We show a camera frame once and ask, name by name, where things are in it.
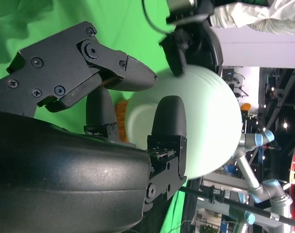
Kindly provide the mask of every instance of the white ball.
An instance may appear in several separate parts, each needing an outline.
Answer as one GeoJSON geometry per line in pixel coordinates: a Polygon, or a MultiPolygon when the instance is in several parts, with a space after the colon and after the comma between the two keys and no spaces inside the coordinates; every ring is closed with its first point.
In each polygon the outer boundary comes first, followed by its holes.
{"type": "Polygon", "coordinates": [[[235,152],[242,129],[239,103],[229,86],[212,71],[188,66],[174,77],[164,70],[151,89],[136,92],[126,109],[126,134],[130,142],[147,149],[157,104],[165,96],[179,96],[187,122],[186,172],[198,178],[221,167],[235,152]]]}

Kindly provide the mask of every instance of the screw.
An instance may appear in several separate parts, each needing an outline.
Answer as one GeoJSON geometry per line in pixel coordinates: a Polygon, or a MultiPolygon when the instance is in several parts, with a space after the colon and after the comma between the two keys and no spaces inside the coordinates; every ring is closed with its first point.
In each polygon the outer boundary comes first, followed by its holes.
{"type": "Polygon", "coordinates": [[[150,183],[147,188],[147,198],[152,199],[153,197],[155,197],[155,194],[156,194],[156,186],[150,183]]]}
{"type": "Polygon", "coordinates": [[[125,61],[120,61],[120,62],[119,62],[119,66],[120,66],[121,68],[125,68],[125,66],[126,66],[125,61]]]}
{"type": "Polygon", "coordinates": [[[38,98],[42,95],[42,92],[39,89],[34,89],[32,90],[32,95],[38,98]]]}
{"type": "Polygon", "coordinates": [[[9,81],[7,81],[7,85],[10,88],[16,88],[18,87],[18,82],[15,79],[10,79],[9,81]]]}
{"type": "Polygon", "coordinates": [[[97,59],[99,57],[97,50],[92,44],[88,44],[85,46],[85,52],[90,58],[97,59]]]}
{"type": "Polygon", "coordinates": [[[57,96],[63,96],[65,94],[66,90],[63,86],[56,86],[55,87],[55,93],[57,96]]]}
{"type": "Polygon", "coordinates": [[[87,32],[87,35],[89,36],[93,36],[95,34],[94,29],[92,29],[91,27],[87,27],[86,32],[87,32]]]}
{"type": "Polygon", "coordinates": [[[43,61],[41,58],[39,57],[34,57],[31,59],[31,64],[35,67],[35,68],[41,68],[43,66],[43,61]]]}

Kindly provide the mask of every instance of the white wall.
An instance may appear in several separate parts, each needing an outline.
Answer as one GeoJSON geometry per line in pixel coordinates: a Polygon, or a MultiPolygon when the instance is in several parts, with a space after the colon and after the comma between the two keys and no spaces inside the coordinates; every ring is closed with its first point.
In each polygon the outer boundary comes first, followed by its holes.
{"type": "Polygon", "coordinates": [[[242,28],[215,28],[224,66],[295,68],[295,35],[275,35],[242,28]]]}

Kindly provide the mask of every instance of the black plastic housing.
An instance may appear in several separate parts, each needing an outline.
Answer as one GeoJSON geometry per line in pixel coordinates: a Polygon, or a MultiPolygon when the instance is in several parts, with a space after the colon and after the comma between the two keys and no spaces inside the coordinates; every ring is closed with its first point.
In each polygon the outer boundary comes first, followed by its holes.
{"type": "Polygon", "coordinates": [[[0,233],[129,229],[149,173],[142,150],[0,112],[0,233]]]}

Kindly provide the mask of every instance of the white shirt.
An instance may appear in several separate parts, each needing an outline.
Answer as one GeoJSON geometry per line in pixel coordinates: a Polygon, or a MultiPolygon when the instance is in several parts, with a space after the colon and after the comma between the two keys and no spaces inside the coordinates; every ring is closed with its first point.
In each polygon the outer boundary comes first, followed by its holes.
{"type": "Polygon", "coordinates": [[[275,0],[271,7],[228,4],[216,8],[210,20],[219,28],[248,25],[261,32],[295,34],[295,0],[275,0]]]}

